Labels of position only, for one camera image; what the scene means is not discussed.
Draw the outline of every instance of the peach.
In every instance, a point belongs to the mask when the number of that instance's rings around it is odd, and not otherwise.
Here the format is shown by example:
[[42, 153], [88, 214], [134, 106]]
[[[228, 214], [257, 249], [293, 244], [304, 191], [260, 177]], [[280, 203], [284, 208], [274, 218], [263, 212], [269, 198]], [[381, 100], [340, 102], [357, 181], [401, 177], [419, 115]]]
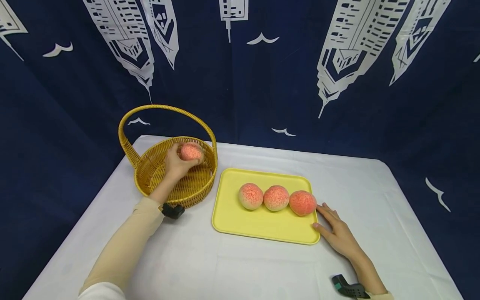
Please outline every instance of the peach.
[[288, 191], [283, 186], [273, 185], [264, 194], [265, 206], [273, 211], [279, 211], [288, 205]]
[[317, 199], [307, 191], [296, 191], [290, 195], [290, 209], [299, 216], [306, 216], [317, 208]]
[[239, 190], [240, 203], [249, 210], [254, 210], [262, 205], [264, 193], [254, 183], [245, 183]]
[[202, 161], [204, 151], [196, 142], [188, 142], [182, 145], [180, 149], [180, 158], [183, 160], [198, 159]]

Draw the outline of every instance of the blue backdrop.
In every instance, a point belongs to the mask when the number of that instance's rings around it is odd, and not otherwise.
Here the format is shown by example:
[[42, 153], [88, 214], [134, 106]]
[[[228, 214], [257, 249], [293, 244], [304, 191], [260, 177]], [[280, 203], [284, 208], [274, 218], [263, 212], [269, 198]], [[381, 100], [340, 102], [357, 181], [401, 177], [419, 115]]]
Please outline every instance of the blue backdrop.
[[[21, 299], [123, 157], [121, 117], [159, 103], [220, 142], [387, 163], [473, 299], [480, 3], [402, 1], [0, 0], [0, 298]], [[131, 121], [132, 142], [208, 138], [173, 112]]]

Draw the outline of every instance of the tray rim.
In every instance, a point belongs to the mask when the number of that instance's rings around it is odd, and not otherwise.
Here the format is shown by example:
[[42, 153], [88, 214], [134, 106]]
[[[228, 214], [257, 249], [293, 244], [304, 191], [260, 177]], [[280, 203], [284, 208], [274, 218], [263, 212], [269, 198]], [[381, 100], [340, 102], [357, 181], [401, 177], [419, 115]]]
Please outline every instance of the tray rim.
[[[227, 230], [220, 230], [219, 228], [217, 228], [215, 226], [215, 223], [214, 223], [214, 218], [215, 218], [215, 212], [216, 212], [216, 206], [217, 206], [217, 200], [218, 200], [218, 193], [220, 191], [220, 184], [222, 183], [222, 177], [223, 177], [224, 173], [227, 172], [227, 171], [232, 171], [232, 170], [243, 171], [243, 172], [246, 171], [246, 172], [253, 172], [253, 173], [266, 173], [266, 174], [277, 175], [277, 176], [297, 177], [299, 179], [303, 179], [303, 180], [307, 181], [308, 188], [309, 188], [308, 192], [310, 192], [310, 193], [312, 192], [312, 184], [310, 183], [310, 180], [308, 180], [306, 177], [303, 177], [303, 176], [289, 175], [289, 174], [279, 174], [279, 173], [264, 172], [264, 171], [254, 171], [254, 170], [246, 170], [246, 169], [239, 169], [239, 168], [226, 168], [220, 174], [220, 180], [218, 182], [218, 189], [217, 189], [216, 196], [215, 196], [215, 204], [214, 204], [214, 207], [213, 207], [212, 218], [211, 218], [212, 226], [216, 231], [218, 231], [220, 233], [227, 233], [227, 234], [231, 234], [231, 235], [244, 236], [244, 237], [255, 238], [255, 239], [276, 240], [276, 241], [282, 241], [282, 242], [287, 242], [287, 243], [292, 243], [292, 244], [309, 245], [309, 246], [315, 245], [316, 243], [319, 242], [320, 238], [322, 237], [322, 235], [320, 233], [318, 234], [318, 238], [314, 242], [308, 243], [308, 242], [300, 242], [300, 241], [292, 241], [292, 240], [284, 240], [284, 239], [273, 239], [273, 238], [268, 238], [268, 237], [259, 237], [259, 236], [250, 235], [250, 234], [242, 234], [242, 233], [231, 232], [231, 231], [227, 231]], [[318, 215], [316, 213], [315, 213], [315, 221], [318, 223]]]

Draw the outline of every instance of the beige sleeve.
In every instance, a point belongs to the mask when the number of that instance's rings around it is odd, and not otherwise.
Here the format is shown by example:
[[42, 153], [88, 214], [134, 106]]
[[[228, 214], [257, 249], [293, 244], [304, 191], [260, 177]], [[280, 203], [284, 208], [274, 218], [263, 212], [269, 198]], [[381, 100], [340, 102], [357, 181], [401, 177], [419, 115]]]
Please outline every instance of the beige sleeve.
[[146, 197], [135, 206], [103, 248], [79, 294], [99, 282], [110, 282], [125, 290], [149, 237], [163, 221], [158, 207], [157, 202]]
[[394, 300], [393, 295], [390, 292], [383, 295], [373, 295], [369, 292], [367, 292], [367, 294], [370, 296], [371, 300]]

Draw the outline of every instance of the person's left hand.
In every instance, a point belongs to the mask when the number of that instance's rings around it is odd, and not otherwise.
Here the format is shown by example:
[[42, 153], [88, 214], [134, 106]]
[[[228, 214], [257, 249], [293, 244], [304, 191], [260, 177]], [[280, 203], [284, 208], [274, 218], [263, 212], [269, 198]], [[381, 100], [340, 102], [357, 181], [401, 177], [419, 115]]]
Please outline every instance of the person's left hand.
[[175, 181], [179, 181], [185, 175], [188, 170], [202, 163], [198, 159], [194, 160], [182, 160], [178, 155], [178, 148], [183, 143], [175, 143], [168, 151], [165, 158], [165, 178], [169, 178]]

